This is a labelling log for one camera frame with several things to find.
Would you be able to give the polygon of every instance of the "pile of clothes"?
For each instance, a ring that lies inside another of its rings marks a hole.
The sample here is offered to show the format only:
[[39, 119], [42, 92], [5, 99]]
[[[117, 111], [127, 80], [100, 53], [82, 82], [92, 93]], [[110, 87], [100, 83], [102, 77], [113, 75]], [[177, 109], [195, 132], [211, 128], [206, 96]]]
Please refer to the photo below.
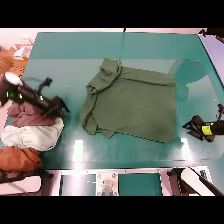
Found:
[[56, 146], [64, 123], [61, 118], [47, 119], [41, 113], [27, 102], [8, 109], [13, 119], [1, 133], [5, 148], [0, 149], [0, 170], [31, 172], [42, 167], [39, 154]]

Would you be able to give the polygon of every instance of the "orange object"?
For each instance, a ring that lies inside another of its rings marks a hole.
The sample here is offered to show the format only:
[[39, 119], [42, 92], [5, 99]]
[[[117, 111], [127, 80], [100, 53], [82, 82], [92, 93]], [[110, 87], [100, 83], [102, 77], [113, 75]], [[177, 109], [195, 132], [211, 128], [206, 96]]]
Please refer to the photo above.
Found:
[[17, 146], [0, 149], [0, 169], [6, 172], [31, 172], [42, 167], [40, 152]]

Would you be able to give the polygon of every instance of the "white cloth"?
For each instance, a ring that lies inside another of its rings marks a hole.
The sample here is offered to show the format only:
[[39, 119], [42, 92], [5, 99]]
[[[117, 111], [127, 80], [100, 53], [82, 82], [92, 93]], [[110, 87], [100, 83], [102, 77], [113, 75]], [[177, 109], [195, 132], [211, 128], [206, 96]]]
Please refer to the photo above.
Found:
[[56, 124], [52, 126], [17, 128], [8, 125], [3, 129], [1, 139], [4, 146], [31, 147], [39, 151], [48, 151], [56, 146], [63, 127], [64, 123], [61, 118], [57, 118]]

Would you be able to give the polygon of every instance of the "table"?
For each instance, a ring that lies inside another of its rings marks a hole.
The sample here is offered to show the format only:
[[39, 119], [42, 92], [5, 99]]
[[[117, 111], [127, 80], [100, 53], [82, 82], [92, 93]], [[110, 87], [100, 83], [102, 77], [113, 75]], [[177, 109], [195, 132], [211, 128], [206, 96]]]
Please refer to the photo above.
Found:
[[[95, 76], [104, 58], [121, 58], [122, 63], [127, 65], [145, 60], [144, 65], [152, 65], [153, 61], [157, 65], [162, 61], [181, 61], [188, 65], [187, 68], [196, 66], [199, 71], [197, 74], [201, 76], [195, 79], [192, 73], [189, 74], [193, 83], [188, 86], [189, 93], [192, 93], [191, 101], [183, 103], [177, 99], [177, 134], [180, 134], [177, 139], [166, 145], [122, 134], [116, 134], [108, 140], [100, 134], [90, 136], [84, 132], [80, 124], [80, 110], [86, 97], [85, 86]], [[65, 129], [57, 147], [42, 154], [44, 169], [209, 165], [216, 173], [217, 168], [222, 166], [222, 137], [214, 143], [200, 142], [181, 129], [181, 125], [195, 113], [205, 120], [215, 119], [216, 105], [218, 102], [224, 103], [222, 85], [197, 35], [38, 33], [24, 73], [27, 82], [28, 77], [41, 80], [51, 77], [53, 84], [49, 89], [44, 89], [44, 95], [53, 97], [58, 94], [71, 110], [71, 116], [65, 118]], [[33, 87], [38, 84], [30, 80], [28, 83]], [[78, 147], [76, 141], [80, 140], [82, 143]], [[190, 150], [191, 156], [184, 155], [183, 149], [186, 153]], [[220, 179], [213, 182], [223, 187]]]

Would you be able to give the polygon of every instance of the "clothing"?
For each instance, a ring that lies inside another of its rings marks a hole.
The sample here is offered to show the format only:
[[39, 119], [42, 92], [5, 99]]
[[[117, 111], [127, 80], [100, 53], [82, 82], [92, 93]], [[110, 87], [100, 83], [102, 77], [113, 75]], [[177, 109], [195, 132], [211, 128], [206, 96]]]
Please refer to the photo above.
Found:
[[17, 146], [0, 149], [0, 170], [7, 172], [30, 172], [42, 167], [40, 152]]
[[63, 127], [64, 123], [61, 118], [57, 118], [56, 124], [52, 126], [17, 128], [8, 125], [3, 129], [1, 139], [4, 146], [31, 147], [39, 151], [47, 151], [56, 146]]
[[41, 115], [41, 110], [33, 105], [24, 102], [14, 103], [8, 109], [8, 115], [13, 117], [12, 126], [51, 126], [55, 124], [55, 119], [47, 119]]
[[87, 86], [81, 111], [88, 134], [115, 132], [159, 142], [174, 139], [176, 129], [176, 82], [173, 75], [118, 67], [104, 59], [100, 72]]

